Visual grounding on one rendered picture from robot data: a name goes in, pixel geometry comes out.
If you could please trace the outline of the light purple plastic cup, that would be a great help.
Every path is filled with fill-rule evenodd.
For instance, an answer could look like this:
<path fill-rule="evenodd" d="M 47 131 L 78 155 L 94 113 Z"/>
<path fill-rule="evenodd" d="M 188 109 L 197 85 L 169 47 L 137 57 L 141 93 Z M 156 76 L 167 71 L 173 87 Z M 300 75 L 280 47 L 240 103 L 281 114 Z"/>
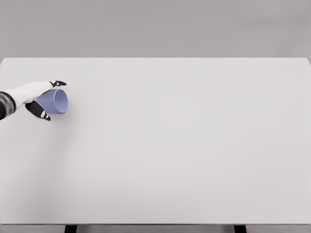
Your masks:
<path fill-rule="evenodd" d="M 53 89 L 35 99 L 47 113 L 65 113 L 68 109 L 68 97 L 64 90 Z"/>

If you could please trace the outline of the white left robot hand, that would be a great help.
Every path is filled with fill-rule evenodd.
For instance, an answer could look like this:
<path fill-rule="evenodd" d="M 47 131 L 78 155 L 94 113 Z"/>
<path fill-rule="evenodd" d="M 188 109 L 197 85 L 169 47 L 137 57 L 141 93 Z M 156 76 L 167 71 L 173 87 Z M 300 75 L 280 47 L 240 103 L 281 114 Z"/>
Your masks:
<path fill-rule="evenodd" d="M 32 82 L 19 86 L 12 91 L 12 95 L 16 101 L 16 109 L 25 105 L 25 108 L 35 117 L 50 121 L 51 117 L 35 99 L 58 86 L 66 85 L 66 82 L 53 80 Z"/>

